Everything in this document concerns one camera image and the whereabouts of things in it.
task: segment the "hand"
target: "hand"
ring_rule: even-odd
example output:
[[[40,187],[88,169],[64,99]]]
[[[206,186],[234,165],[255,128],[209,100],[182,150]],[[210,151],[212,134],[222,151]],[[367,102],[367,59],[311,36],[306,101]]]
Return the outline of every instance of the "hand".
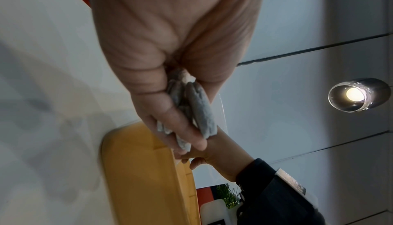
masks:
[[[236,176],[254,159],[234,142],[225,132],[218,128],[216,136],[208,139],[208,146],[204,151],[192,148],[185,155],[175,153],[175,159],[181,159],[183,163],[194,158],[190,163],[190,169],[194,170],[202,164],[213,166],[224,178],[231,182],[236,181]]]
[[[212,102],[245,53],[261,0],[90,2],[101,48],[144,123],[179,153],[173,134],[156,131],[157,120],[204,150],[206,140],[165,92],[167,72],[186,69]]]

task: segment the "light fixture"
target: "light fixture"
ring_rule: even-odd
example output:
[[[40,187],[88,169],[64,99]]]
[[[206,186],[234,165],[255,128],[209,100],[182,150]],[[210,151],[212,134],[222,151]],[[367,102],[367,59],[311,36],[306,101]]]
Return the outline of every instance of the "light fixture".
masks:
[[[391,95],[390,87],[375,78],[360,78],[335,85],[329,91],[329,102],[338,110],[347,113],[360,112],[377,107]]]

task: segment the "glowing light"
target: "glowing light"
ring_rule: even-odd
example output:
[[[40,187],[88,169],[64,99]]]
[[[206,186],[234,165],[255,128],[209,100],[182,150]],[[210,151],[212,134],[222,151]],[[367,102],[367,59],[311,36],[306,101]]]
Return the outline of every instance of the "glowing light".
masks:
[[[346,92],[346,96],[349,100],[353,102],[361,102],[363,101],[364,94],[358,88],[350,88]]]

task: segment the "yellow tray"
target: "yellow tray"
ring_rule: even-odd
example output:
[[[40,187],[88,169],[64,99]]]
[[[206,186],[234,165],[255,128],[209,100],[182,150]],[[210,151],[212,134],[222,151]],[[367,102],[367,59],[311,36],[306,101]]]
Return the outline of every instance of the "yellow tray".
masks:
[[[108,133],[101,158],[120,225],[200,225],[190,164],[176,164],[142,122]]]

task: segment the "green plant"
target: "green plant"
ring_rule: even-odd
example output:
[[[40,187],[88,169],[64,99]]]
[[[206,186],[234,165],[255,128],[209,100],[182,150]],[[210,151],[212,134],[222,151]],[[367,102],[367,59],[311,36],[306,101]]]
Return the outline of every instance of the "green plant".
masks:
[[[237,190],[232,189],[230,191],[229,184],[217,185],[217,195],[218,198],[224,200],[226,206],[230,209],[239,204],[239,197],[237,195]]]

